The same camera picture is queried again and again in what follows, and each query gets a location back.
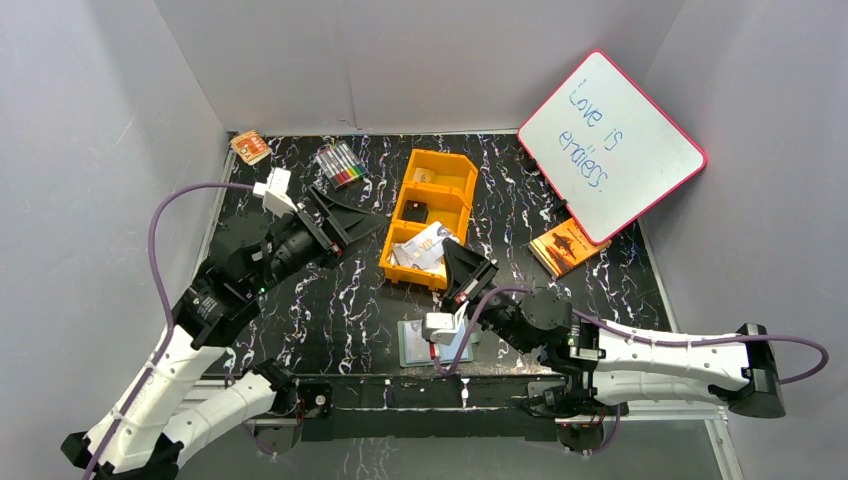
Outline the orange three-compartment bin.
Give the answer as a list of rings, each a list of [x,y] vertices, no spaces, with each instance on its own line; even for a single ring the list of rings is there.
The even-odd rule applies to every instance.
[[[416,168],[434,170],[434,181],[414,182],[412,178]],[[389,255],[393,244],[410,240],[435,221],[441,222],[453,232],[460,244],[464,244],[473,210],[477,177],[478,168],[465,155],[423,149],[411,152],[379,259],[379,267],[388,281],[422,285],[431,291],[446,288],[443,265],[431,270],[405,268],[391,264]],[[426,224],[400,219],[403,206],[408,200],[427,203],[429,216]]]

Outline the mint green card holder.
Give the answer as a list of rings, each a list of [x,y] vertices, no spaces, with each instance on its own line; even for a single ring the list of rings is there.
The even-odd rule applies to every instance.
[[[403,327],[405,322],[419,322],[421,326],[420,320],[402,320],[397,323],[397,333],[398,333],[398,342],[399,342],[399,353],[398,360],[401,368],[412,368],[412,367],[421,367],[421,366],[433,366],[434,361],[433,357],[436,357],[444,367],[448,367],[453,359],[456,357],[458,347],[461,343],[462,338],[456,337],[455,340],[457,344],[453,345],[442,345],[442,344],[433,344],[430,343],[432,360],[429,362],[422,362],[417,364],[408,364],[404,359],[404,338],[403,338]]]

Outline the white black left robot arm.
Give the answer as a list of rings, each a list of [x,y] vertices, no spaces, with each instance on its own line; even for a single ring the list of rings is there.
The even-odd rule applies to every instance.
[[[165,328],[133,383],[100,422],[63,441],[63,454],[85,478],[173,479],[193,455],[246,420],[302,411],[299,379],[272,359],[200,405],[180,405],[258,317],[262,296],[308,264],[338,266],[386,221],[316,188],[303,204],[269,183],[253,190],[263,211],[222,226],[184,293],[165,303]]]

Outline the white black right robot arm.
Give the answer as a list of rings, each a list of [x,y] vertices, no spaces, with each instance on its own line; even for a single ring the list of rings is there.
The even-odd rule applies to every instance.
[[[447,343],[463,327],[490,331],[561,375],[542,402],[580,415],[630,401],[681,400],[752,418],[786,414],[767,329],[746,323],[723,335],[627,327],[577,311],[557,292],[498,287],[494,262],[453,240],[443,244],[447,289],[425,321],[426,340]]]

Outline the grey card in bin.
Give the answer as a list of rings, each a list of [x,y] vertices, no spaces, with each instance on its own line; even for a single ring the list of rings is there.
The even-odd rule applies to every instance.
[[[389,261],[393,265],[402,266],[405,268],[413,268],[415,265],[414,259],[410,257],[402,248],[400,243],[392,245]]]

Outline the small orange card box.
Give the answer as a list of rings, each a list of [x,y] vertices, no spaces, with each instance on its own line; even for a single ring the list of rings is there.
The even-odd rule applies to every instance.
[[[255,165],[271,154],[271,148],[256,130],[237,134],[230,140],[230,146],[241,161],[249,166]]]

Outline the pack of coloured markers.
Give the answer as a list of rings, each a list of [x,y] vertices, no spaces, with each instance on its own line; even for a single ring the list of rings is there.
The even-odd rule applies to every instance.
[[[344,141],[322,147],[317,151],[315,160],[335,189],[354,183],[367,175],[365,163]]]

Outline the black item in bin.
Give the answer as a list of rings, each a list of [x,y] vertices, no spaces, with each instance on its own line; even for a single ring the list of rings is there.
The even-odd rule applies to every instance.
[[[400,219],[406,222],[426,224],[429,216],[426,202],[408,200],[403,206]]]

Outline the orange cover book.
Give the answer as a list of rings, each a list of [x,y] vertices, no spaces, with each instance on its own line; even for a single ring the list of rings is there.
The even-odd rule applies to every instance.
[[[571,218],[533,239],[529,249],[550,276],[559,279],[611,243],[594,244]]]

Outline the beige item in bin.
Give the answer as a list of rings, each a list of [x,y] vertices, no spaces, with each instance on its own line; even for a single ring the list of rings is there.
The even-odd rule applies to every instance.
[[[435,171],[426,168],[416,168],[413,173],[412,180],[416,183],[432,183],[434,181]]]

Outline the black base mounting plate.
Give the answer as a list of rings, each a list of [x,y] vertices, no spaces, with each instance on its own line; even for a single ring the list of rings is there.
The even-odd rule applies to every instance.
[[[519,437],[600,443],[628,404],[603,406],[557,376],[321,375],[300,383],[285,416],[249,420],[268,435],[291,428],[302,442],[356,438]]]

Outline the pink framed whiteboard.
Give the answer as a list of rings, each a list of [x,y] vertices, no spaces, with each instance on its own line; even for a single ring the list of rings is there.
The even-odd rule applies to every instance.
[[[602,50],[580,62],[517,137],[595,244],[708,162],[707,153]]]

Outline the aluminium rail frame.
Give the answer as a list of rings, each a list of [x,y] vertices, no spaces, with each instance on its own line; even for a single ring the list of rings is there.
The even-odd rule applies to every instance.
[[[169,440],[182,444],[183,448],[177,461],[179,464],[184,464],[206,445],[239,426],[245,427],[250,433],[258,434],[261,449],[268,453],[282,452],[284,446],[275,444],[271,433],[265,435],[257,432],[248,422],[262,414],[285,416],[294,412],[299,404],[299,393],[300,384],[287,392],[276,394],[266,388],[262,381],[249,384],[245,379],[228,389],[202,385],[191,389],[174,409],[165,412],[163,420],[156,421],[154,425],[160,428]],[[281,407],[274,405],[277,396],[283,401]],[[599,450],[604,442],[612,438],[613,425],[617,422],[722,420],[725,417],[722,408],[698,402],[645,400],[626,404],[630,408],[629,414],[623,419],[608,422],[609,431],[602,442],[588,443],[564,439],[556,442],[577,453],[587,453]]]

